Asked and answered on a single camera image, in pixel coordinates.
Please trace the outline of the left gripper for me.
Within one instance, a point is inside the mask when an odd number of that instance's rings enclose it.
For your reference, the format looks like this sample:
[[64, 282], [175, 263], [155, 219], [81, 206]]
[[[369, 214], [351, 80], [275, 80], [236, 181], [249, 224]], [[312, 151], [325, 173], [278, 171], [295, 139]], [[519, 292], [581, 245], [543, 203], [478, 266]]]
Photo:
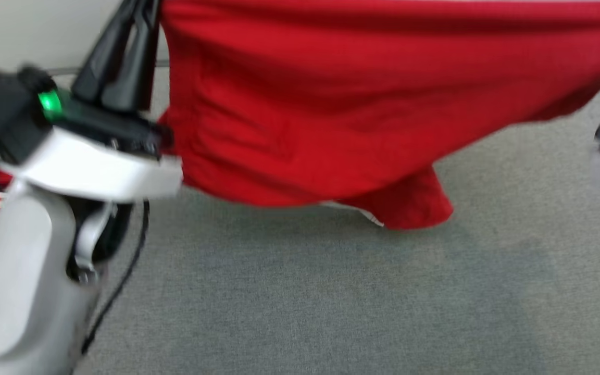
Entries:
[[123, 1], [99, 34], [71, 86], [40, 94], [48, 135], [24, 161], [0, 170], [50, 192], [131, 203], [177, 194], [182, 162], [164, 156], [170, 130], [148, 111], [159, 43], [161, 1]]

